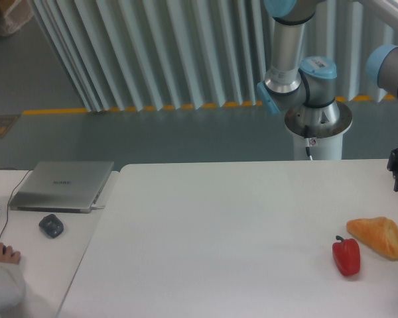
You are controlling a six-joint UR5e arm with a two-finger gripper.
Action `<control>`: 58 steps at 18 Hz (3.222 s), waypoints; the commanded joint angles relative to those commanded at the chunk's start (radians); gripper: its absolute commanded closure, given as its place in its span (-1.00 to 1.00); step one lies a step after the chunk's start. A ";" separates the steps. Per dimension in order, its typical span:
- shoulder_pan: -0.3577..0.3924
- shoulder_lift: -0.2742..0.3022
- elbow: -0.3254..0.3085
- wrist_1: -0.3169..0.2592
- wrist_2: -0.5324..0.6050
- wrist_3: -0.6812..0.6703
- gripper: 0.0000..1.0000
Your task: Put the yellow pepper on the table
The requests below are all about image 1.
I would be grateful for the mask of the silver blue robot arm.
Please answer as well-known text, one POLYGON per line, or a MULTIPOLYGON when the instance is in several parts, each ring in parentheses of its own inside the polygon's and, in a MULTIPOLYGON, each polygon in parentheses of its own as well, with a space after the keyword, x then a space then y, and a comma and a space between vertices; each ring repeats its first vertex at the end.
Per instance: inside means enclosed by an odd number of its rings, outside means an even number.
MULTIPOLYGON (((275 21, 271 63, 257 93, 270 113, 288 109, 285 126, 294 138, 295 160, 341 160, 343 135, 352 112, 335 101, 337 68, 329 58, 300 61, 306 23, 323 1, 263 1, 275 21)), ((358 1, 398 30, 398 1, 358 1)), ((384 44, 367 59, 366 72, 379 88, 398 100, 398 46, 384 44)), ((398 148, 391 150, 387 169, 398 191, 398 148)))

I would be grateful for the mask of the person's hand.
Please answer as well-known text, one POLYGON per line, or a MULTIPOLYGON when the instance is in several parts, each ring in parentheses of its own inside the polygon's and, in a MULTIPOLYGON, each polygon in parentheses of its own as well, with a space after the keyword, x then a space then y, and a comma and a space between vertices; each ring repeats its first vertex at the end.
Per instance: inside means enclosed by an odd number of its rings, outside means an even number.
POLYGON ((6 264, 16 264, 18 265, 20 260, 21 260, 21 253, 17 250, 13 250, 13 247, 11 249, 10 253, 9 251, 6 254, 3 254, 3 247, 6 246, 2 242, 0 242, 0 262, 1 263, 6 263, 6 264))

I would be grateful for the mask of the grey sleeved forearm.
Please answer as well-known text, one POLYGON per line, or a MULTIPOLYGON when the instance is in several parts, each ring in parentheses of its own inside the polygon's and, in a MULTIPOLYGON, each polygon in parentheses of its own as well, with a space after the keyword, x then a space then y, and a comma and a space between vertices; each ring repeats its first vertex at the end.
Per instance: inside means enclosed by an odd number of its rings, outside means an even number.
POLYGON ((25 294, 26 283, 19 265, 0 262, 0 314, 22 302, 25 294))

